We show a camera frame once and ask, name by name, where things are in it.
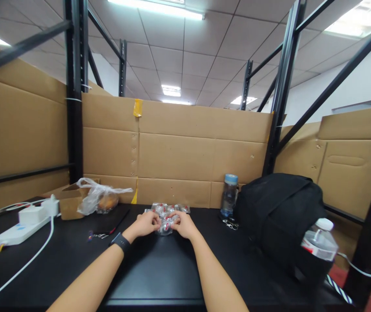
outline water bottle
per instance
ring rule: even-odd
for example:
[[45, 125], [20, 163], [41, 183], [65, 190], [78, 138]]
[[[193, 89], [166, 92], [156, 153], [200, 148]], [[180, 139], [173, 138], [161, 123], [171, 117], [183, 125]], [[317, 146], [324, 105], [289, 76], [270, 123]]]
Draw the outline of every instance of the water bottle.
[[221, 196], [220, 213], [224, 218], [233, 214], [233, 209], [238, 196], [238, 176], [233, 174], [225, 175], [225, 185]]
[[338, 245], [330, 231], [333, 229], [333, 222], [326, 218], [320, 218], [304, 235], [301, 247], [314, 256], [333, 261], [336, 256]]

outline forearm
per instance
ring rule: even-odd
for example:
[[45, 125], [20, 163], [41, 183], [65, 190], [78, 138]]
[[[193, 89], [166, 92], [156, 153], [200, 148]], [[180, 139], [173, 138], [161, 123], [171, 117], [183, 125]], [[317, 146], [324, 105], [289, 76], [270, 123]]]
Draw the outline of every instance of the forearm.
[[194, 248], [204, 301], [208, 312], [248, 311], [238, 289], [198, 233], [190, 239]]
[[48, 311], [96, 311], [123, 258], [119, 246], [110, 246], [71, 283]]

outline black tabletop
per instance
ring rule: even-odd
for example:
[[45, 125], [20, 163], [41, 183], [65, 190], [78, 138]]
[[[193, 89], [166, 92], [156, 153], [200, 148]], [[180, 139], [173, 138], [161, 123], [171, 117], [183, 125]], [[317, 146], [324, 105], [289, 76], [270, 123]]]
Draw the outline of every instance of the black tabletop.
[[[98, 257], [111, 239], [125, 230], [142, 213], [145, 205], [131, 209], [115, 234], [93, 238], [105, 215], [92, 214], [79, 220], [55, 219], [55, 230], [44, 251], [0, 293], [0, 309], [45, 310], [69, 284]], [[191, 217], [213, 253], [229, 274], [250, 310], [312, 309], [310, 298], [299, 284], [284, 272], [265, 267], [265, 259], [248, 249], [241, 230], [234, 231], [218, 218], [218, 210], [192, 208]], [[0, 233], [17, 223], [16, 212], [0, 216]], [[44, 244], [50, 232], [46, 225], [20, 245], [0, 253], [0, 287], [24, 266]], [[328, 309], [349, 308], [327, 285], [319, 301]], [[118, 311], [136, 308], [180, 307], [204, 309], [197, 263], [192, 246], [178, 233], [161, 237], [151, 234], [138, 238], [125, 256], [103, 307]]]

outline black bag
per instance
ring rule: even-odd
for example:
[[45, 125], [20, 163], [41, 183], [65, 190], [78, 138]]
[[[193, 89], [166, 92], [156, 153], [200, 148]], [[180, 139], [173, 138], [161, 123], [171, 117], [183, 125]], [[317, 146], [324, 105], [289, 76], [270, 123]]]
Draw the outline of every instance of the black bag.
[[273, 173], [244, 185], [236, 202], [240, 228], [260, 250], [295, 276], [296, 267], [306, 282], [322, 283], [332, 262], [301, 247], [305, 232], [325, 218], [322, 190], [309, 178]]

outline hand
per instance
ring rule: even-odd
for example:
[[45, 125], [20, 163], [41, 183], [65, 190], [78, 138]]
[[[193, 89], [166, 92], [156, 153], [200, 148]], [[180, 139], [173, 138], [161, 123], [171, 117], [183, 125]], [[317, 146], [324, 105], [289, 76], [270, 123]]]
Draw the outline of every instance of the hand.
[[160, 226], [161, 220], [158, 214], [152, 211], [144, 212], [137, 216], [137, 220], [122, 235], [132, 243], [139, 236], [145, 236], [159, 230]]
[[172, 218], [175, 215], [178, 215], [179, 218], [174, 221], [174, 224], [171, 225], [171, 228], [178, 231], [182, 237], [192, 240], [200, 234], [198, 229], [195, 227], [193, 220], [188, 214], [183, 211], [175, 211], [168, 217]]

